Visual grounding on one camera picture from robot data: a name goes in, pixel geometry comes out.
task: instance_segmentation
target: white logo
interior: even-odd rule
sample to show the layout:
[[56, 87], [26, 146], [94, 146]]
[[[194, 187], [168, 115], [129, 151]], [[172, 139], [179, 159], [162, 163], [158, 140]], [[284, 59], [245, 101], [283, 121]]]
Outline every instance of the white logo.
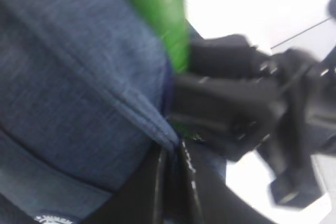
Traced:
[[42, 224], [74, 224], [71, 220], [53, 215], [38, 215], [35, 220]]

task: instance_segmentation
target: black strap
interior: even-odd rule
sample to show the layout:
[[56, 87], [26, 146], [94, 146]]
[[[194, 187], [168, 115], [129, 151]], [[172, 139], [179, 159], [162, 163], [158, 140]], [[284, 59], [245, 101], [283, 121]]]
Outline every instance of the black strap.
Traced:
[[161, 224], [166, 152], [154, 144], [125, 185], [80, 224]]

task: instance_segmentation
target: black mechanism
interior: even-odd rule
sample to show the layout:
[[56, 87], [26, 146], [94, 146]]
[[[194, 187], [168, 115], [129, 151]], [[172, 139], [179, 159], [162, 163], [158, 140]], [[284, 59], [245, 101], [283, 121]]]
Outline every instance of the black mechanism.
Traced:
[[223, 39], [193, 40], [191, 68], [177, 74], [171, 119], [239, 160], [256, 149], [274, 171], [277, 204], [304, 208], [322, 192], [310, 156], [336, 150], [336, 49], [317, 62], [287, 50], [267, 57]]

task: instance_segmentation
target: green cylinder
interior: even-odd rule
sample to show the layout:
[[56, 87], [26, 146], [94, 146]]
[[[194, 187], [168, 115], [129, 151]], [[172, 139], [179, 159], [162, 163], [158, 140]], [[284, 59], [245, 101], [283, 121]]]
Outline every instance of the green cylinder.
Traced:
[[174, 70], [187, 70], [188, 31], [183, 0], [129, 1], [163, 40]]

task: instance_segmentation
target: blue denim fabric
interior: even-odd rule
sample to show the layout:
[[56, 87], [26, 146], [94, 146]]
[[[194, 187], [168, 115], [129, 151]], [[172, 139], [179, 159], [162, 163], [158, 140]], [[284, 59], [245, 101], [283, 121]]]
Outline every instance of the blue denim fabric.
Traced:
[[152, 140], [178, 143], [160, 112], [171, 75], [163, 45], [126, 0], [0, 0], [0, 31], [0, 192], [29, 214], [83, 217]]

